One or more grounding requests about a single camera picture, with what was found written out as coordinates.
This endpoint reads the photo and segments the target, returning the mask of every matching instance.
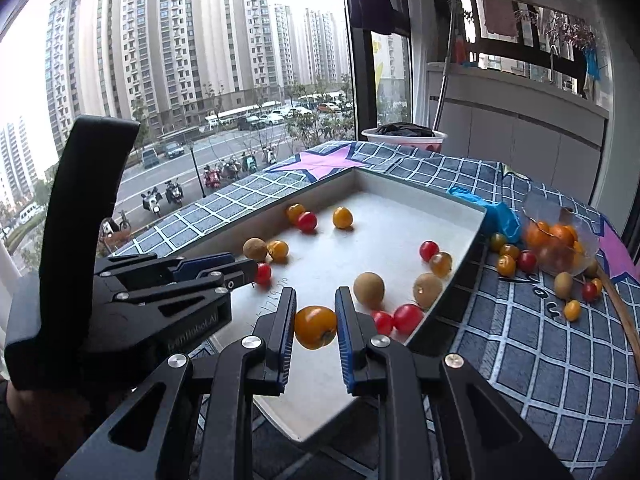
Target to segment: pink star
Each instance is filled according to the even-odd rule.
[[[638,274],[636,273],[633,260],[626,251],[622,240],[618,238],[618,235],[607,221],[604,221],[603,224],[604,228],[603,234],[600,236],[600,248],[609,264],[609,277],[613,280],[615,277],[628,272],[630,276],[633,276],[637,280]]]
[[[310,176],[311,179],[320,180],[337,168],[365,166],[362,162],[347,158],[349,156],[350,149],[350,145],[346,145],[334,152],[327,153],[326,155],[312,152],[300,152],[298,154],[298,158],[300,160],[268,171],[302,170],[305,171],[307,176]]]

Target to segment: checkered tablecloth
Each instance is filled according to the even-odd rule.
[[[596,210],[511,173],[498,162],[371,142],[329,142],[307,153],[332,156],[331,160],[335,160],[338,150],[345,153],[341,158],[344,161],[332,162],[335,168],[329,165],[322,171],[305,169],[301,167],[305,156],[301,159],[300,154],[295,155],[175,212],[137,236],[118,254],[155,252],[165,256],[309,186],[317,178],[348,171],[346,166],[351,161],[368,171],[392,174],[440,190],[463,186],[487,200],[504,201],[514,209],[528,192],[543,194],[571,207],[591,223],[596,234],[609,237],[598,259],[609,271],[638,326],[640,285],[630,272],[625,272],[629,269],[627,262],[607,259],[606,248],[619,240],[610,234],[613,230]],[[321,159],[314,156],[313,164],[322,166],[318,160]],[[554,295],[551,276],[539,272],[527,277],[518,272],[516,279],[505,280],[495,270],[496,259],[480,237],[460,269],[444,308],[428,326],[427,333],[414,340],[414,349],[433,355],[451,350],[464,356],[571,468],[577,479],[593,478],[625,434],[638,405],[638,375],[620,320],[605,293],[596,303],[584,304],[580,320],[569,324],[561,315],[564,303]],[[579,280],[574,287],[573,297],[580,298]],[[213,352],[213,348],[205,344],[195,354],[204,352]],[[428,401],[425,410],[433,430]],[[356,476],[334,473],[333,478],[374,478],[377,462],[363,464],[333,445],[324,446],[319,452],[322,460],[338,461],[356,473]],[[265,460],[273,460],[274,453],[270,449]],[[257,476],[280,480],[319,478],[296,476],[296,472],[306,469],[307,462],[316,460],[314,454],[310,458],[309,453],[301,456],[292,453],[290,458],[288,465],[283,463],[282,468],[273,469],[277,470],[273,475],[262,476],[260,466],[256,466]]]

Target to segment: white van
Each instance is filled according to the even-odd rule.
[[[20,211],[20,224],[26,224],[29,220],[31,220],[38,213],[44,211],[42,206],[38,206],[35,202],[30,203],[27,207],[25,207],[22,211]]]

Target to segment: bowl of oranges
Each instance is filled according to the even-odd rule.
[[[593,261],[600,246],[590,224],[568,208],[529,193],[518,211],[522,241],[549,274],[576,276]]]

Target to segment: pink towel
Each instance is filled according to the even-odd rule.
[[[501,36],[517,36],[516,18],[511,0],[482,0],[486,30]]]

